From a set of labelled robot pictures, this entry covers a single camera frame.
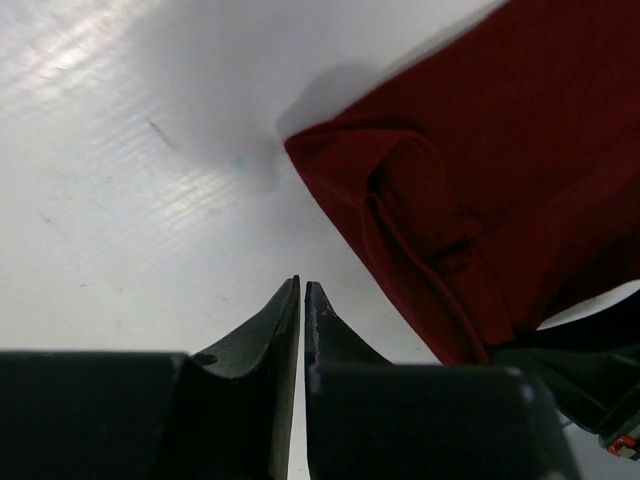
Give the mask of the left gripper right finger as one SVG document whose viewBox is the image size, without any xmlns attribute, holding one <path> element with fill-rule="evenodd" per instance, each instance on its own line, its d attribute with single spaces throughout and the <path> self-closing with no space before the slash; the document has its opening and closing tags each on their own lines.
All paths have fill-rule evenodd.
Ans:
<svg viewBox="0 0 640 480">
<path fill-rule="evenodd" d="M 390 365 L 335 312 L 322 285 L 306 284 L 304 298 L 304 361 Z"/>
</svg>

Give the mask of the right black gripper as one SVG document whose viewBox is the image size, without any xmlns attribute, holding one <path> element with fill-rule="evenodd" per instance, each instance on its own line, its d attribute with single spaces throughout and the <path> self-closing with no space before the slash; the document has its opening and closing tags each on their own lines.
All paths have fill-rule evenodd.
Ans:
<svg viewBox="0 0 640 480">
<path fill-rule="evenodd" d="M 639 456 L 639 282 L 563 310 L 487 349 L 492 363 L 536 374 L 559 412 L 618 458 Z"/>
</svg>

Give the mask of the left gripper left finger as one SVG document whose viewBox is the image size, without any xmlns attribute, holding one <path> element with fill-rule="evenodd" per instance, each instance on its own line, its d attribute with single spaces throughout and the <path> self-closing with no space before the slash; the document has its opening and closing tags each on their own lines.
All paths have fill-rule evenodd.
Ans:
<svg viewBox="0 0 640 480">
<path fill-rule="evenodd" d="M 284 479 L 300 333 L 300 279 L 284 281 L 266 305 L 193 355 L 199 367 L 195 453 L 206 479 Z"/>
</svg>

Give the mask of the dark red t-shirt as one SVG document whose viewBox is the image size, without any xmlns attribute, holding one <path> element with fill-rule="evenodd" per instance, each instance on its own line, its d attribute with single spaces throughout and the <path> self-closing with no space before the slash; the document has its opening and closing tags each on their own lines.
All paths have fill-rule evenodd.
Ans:
<svg viewBox="0 0 640 480">
<path fill-rule="evenodd" d="M 508 1 L 287 139 L 445 364 L 639 276 L 639 5 Z"/>
</svg>

